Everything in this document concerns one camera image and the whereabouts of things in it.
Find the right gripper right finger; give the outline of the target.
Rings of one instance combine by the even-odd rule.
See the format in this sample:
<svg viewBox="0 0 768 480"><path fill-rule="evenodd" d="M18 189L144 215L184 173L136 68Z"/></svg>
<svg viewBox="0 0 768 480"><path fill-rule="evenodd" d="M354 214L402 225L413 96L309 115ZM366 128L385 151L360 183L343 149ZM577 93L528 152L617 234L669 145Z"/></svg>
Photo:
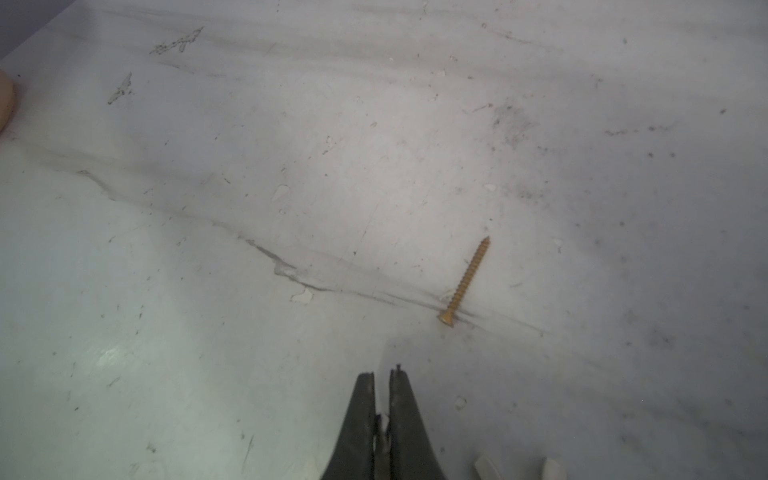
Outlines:
<svg viewBox="0 0 768 480"><path fill-rule="evenodd" d="M391 478L445 480L409 377L400 365L390 371L389 417Z"/></svg>

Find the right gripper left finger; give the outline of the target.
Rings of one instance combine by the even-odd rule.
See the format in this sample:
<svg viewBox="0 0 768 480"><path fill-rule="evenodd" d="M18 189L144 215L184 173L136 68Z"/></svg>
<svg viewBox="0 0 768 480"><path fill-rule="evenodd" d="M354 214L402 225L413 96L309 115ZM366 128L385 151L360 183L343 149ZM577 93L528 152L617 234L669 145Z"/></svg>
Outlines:
<svg viewBox="0 0 768 480"><path fill-rule="evenodd" d="M361 373L322 480L370 480L375 477L377 435L375 377Z"/></svg>

